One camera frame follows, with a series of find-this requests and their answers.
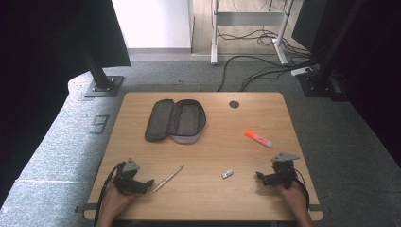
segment human hand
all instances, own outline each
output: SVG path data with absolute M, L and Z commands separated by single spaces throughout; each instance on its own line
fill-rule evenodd
M 114 184 L 114 178 L 112 178 L 106 187 L 97 226 L 112 226 L 114 218 L 124 211 L 138 197 L 140 197 L 138 194 L 127 195 L 121 193 Z
M 312 219 L 307 212 L 306 198 L 304 192 L 297 183 L 292 182 L 289 188 L 285 188 L 283 184 L 275 186 L 286 203 L 288 208 L 297 220 L 299 227 L 311 227 Z

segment white wall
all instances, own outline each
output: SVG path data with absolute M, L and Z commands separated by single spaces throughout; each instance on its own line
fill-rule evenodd
M 113 0 L 127 48 L 190 48 L 192 0 Z

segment wooden floor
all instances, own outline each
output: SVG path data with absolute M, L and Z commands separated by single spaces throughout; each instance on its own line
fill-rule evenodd
M 285 0 L 221 0 L 219 3 L 219 11 L 282 11 L 284 9 Z M 301 47 L 292 40 L 291 34 L 298 18 L 303 0 L 294 0 L 291 14 L 289 16 L 288 25 L 285 32 L 285 38 L 291 45 Z M 212 11 L 214 8 L 213 0 L 193 0 L 194 5 L 194 35 L 192 44 L 192 53 L 194 55 L 210 55 L 213 23 Z M 233 36 L 245 36 L 256 30 L 263 29 L 262 26 L 220 26 L 220 34 L 230 34 Z M 278 33 L 279 27 L 265 26 L 265 30 Z M 258 37 L 262 32 L 257 32 L 252 37 Z M 218 53 L 219 55 L 232 54 L 275 54 L 272 45 L 262 45 L 253 40 L 223 40 L 218 37 Z

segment power strip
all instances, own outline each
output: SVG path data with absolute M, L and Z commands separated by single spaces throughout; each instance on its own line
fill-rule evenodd
M 312 68 L 310 68 L 310 67 L 305 67 L 305 68 L 300 68 L 300 69 L 294 69 L 294 70 L 291 70 L 291 75 L 292 76 L 297 76 L 297 75 L 300 75 L 300 74 L 304 74 L 304 73 L 308 73 L 308 72 L 312 72 L 313 70 L 312 70 Z

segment orange highlighter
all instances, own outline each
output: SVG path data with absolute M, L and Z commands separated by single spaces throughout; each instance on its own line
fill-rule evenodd
M 266 146 L 268 148 L 273 147 L 273 143 L 271 141 L 269 141 L 263 137 L 260 137 L 253 131 L 245 131 L 244 134 L 263 146 Z

